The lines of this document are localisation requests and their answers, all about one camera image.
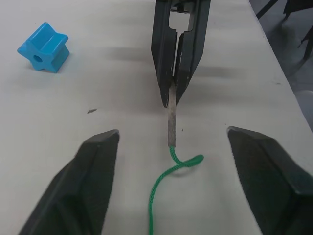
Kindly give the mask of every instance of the white table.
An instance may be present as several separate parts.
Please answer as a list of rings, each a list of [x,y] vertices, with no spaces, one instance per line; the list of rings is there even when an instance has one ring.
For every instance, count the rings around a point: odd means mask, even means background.
[[[173,166],[150,45],[154,0],[0,3],[0,234],[21,229],[53,176],[92,135],[121,140],[104,232],[145,235],[148,197]],[[16,49],[44,21],[69,36],[58,74]],[[96,112],[87,114],[90,109]],[[155,235],[260,235],[228,126],[271,136],[313,173],[313,135],[248,0],[212,0],[205,50],[177,110],[177,154],[203,154],[161,183]]]

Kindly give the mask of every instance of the blue toy block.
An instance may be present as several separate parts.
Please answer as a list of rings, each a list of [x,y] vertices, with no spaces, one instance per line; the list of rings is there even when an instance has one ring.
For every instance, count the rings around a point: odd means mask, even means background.
[[[69,55],[65,46],[67,40],[67,35],[57,33],[48,23],[43,23],[20,46],[18,53],[27,58],[35,70],[57,72]]]

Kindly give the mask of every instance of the green string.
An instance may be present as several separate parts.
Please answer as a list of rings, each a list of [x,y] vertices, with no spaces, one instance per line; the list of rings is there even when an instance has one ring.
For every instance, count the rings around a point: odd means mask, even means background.
[[[153,185],[153,188],[152,188],[151,193],[150,193],[149,207],[148,207],[148,213],[149,213],[149,235],[153,235],[152,203],[153,203],[153,199],[155,197],[155,193],[156,193],[157,187],[160,184],[160,182],[164,179],[164,177],[166,177],[167,175],[171,174],[172,172],[174,172],[174,171],[176,171],[178,169],[181,169],[183,167],[193,167],[195,165],[198,165],[204,159],[203,155],[197,155],[197,156],[193,157],[192,159],[189,159],[187,161],[182,162],[181,160],[179,160],[177,158],[176,153],[175,153],[175,147],[173,147],[173,146],[170,147],[170,153],[171,153],[172,159],[174,160],[174,162],[177,163],[177,165],[175,165],[174,167],[168,169],[166,172],[161,174],[161,176],[157,179],[157,181]]]

